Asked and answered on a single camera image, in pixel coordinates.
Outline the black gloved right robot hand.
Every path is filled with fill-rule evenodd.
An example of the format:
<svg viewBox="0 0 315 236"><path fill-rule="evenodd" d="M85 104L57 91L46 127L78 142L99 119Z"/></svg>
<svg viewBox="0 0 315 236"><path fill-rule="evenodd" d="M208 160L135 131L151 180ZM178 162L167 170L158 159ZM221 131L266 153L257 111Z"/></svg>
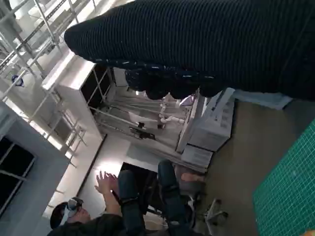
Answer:
<svg viewBox="0 0 315 236"><path fill-rule="evenodd" d="M68 28L76 55L157 100L226 88L315 98L312 0L135 0Z"/></svg>

